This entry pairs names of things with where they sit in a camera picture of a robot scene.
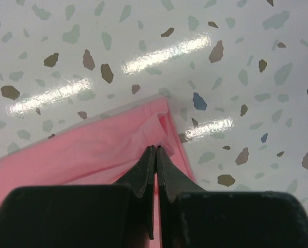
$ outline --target floor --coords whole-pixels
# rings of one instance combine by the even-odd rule
[[[159,95],[200,186],[308,213],[308,0],[0,0],[0,158]]]

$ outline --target pink towel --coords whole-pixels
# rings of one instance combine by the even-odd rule
[[[168,102],[160,98],[0,159],[0,204],[10,191],[26,185],[112,183],[150,145],[163,146],[193,179]],[[155,206],[151,247],[159,247],[157,211]]]

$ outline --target folded cloth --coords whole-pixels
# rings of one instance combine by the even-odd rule
[[[159,98],[0,159],[0,204],[21,186],[112,183],[150,145],[163,146],[172,162],[193,179],[168,102]],[[154,223],[157,239],[157,216]]]

